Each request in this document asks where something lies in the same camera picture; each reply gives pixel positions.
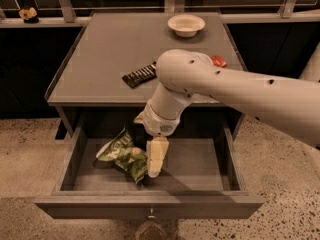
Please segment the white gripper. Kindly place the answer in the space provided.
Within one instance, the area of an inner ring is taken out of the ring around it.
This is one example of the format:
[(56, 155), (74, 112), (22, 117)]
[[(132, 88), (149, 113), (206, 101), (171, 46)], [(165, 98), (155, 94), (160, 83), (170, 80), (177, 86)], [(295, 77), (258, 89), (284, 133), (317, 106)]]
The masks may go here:
[[(142, 113), (134, 118), (135, 124), (143, 124), (145, 131), (151, 136), (170, 136), (180, 123), (181, 114), (174, 119), (166, 119), (156, 114), (148, 101)], [(154, 137), (147, 142), (148, 176), (157, 177), (162, 169), (163, 160), (167, 154), (169, 141), (166, 137)]]

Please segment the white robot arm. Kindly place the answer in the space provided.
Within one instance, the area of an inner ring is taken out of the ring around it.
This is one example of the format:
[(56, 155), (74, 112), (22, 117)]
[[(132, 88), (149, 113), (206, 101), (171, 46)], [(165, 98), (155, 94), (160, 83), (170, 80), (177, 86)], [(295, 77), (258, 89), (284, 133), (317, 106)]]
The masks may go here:
[(170, 136), (195, 94), (210, 97), (320, 147), (320, 84), (215, 66), (203, 53), (172, 49), (156, 61), (159, 84), (134, 119), (151, 136)]

